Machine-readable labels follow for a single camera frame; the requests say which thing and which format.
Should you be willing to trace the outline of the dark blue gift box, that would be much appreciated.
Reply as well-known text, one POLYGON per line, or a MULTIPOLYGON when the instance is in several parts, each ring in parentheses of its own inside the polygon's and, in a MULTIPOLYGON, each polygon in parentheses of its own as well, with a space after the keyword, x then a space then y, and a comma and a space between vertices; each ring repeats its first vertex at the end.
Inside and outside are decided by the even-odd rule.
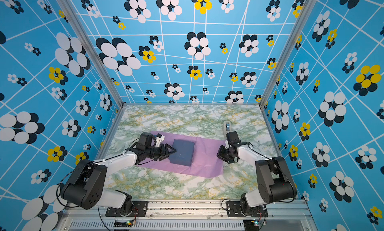
POLYGON ((176 152, 169 156, 172 164, 188 166, 192 165, 195 143, 186 140, 174 140, 172 145, 176 152))

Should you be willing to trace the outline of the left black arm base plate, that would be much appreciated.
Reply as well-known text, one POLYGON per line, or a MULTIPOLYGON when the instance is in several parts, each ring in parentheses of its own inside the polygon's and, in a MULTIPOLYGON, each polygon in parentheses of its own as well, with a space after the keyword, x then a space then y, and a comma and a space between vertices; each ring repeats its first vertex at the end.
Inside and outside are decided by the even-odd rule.
POLYGON ((129 201, 121 208, 108 207, 106 217, 145 217, 148 209, 148 201, 129 201))

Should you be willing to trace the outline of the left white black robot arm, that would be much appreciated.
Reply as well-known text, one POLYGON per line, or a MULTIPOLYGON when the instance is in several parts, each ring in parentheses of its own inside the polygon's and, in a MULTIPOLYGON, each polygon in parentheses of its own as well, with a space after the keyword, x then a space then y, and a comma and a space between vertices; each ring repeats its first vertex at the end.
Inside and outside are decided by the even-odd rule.
POLYGON ((132 196, 105 189, 106 179, 118 171, 140 165, 146 159, 160 162, 175 154, 177 149, 165 144, 164 139, 161 134, 142 133, 121 154, 96 161, 80 160, 60 188, 61 199, 74 204, 74 208, 109 207, 129 215, 134 210, 132 196))

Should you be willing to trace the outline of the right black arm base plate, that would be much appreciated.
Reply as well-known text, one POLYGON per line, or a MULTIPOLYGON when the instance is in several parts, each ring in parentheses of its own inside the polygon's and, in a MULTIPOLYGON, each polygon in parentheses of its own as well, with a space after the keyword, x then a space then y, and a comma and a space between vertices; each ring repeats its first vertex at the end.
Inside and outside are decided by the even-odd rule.
POLYGON ((225 209, 229 218, 266 218, 268 211, 264 205, 249 207, 248 204, 241 201, 227 201, 225 209))

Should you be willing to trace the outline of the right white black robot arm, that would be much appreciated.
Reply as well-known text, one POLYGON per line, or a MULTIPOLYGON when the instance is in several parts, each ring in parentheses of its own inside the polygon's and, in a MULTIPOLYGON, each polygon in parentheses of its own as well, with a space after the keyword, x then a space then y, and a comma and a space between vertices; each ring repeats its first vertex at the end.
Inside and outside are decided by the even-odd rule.
POLYGON ((237 132, 228 132, 226 137, 228 144, 219 148, 217 157, 228 164, 242 160, 256 170, 258 188, 242 194, 240 198, 241 212, 245 216, 256 214, 270 203, 284 203, 297 196, 296 186, 283 157, 261 154, 251 143, 242 142, 237 132))

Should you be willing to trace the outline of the purple wrapping paper sheet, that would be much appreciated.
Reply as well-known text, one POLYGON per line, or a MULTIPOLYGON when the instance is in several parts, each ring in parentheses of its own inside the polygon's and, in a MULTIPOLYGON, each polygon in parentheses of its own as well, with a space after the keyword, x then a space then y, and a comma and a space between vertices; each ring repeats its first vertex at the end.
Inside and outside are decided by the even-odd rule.
POLYGON ((214 178, 223 173, 224 162, 217 157, 221 145, 225 145, 224 140, 205 139, 201 137, 192 137, 178 135, 166 132, 152 131, 152 134, 161 134, 165 136, 164 142, 173 145, 174 140, 186 140, 195 143, 195 150, 192 165, 182 166, 172 164, 169 158, 163 161, 149 161, 141 165, 145 168, 156 169, 160 171, 173 172, 177 174, 191 175, 203 178, 214 178))

